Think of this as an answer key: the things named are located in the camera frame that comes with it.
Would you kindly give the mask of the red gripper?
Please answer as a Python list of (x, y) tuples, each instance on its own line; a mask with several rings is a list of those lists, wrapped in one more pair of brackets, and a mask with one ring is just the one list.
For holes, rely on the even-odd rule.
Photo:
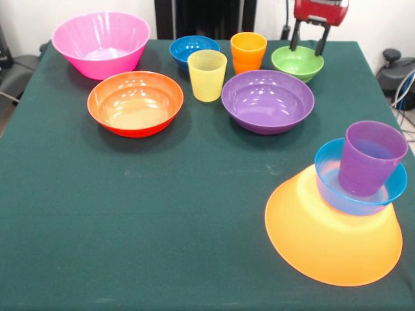
[(294, 17), (296, 18), (290, 50), (295, 51), (300, 39), (301, 22), (323, 23), (324, 33), (318, 41), (315, 56), (321, 56), (326, 45), (331, 26), (339, 26), (344, 20), (349, 8), (349, 1), (309, 1), (294, 2)]

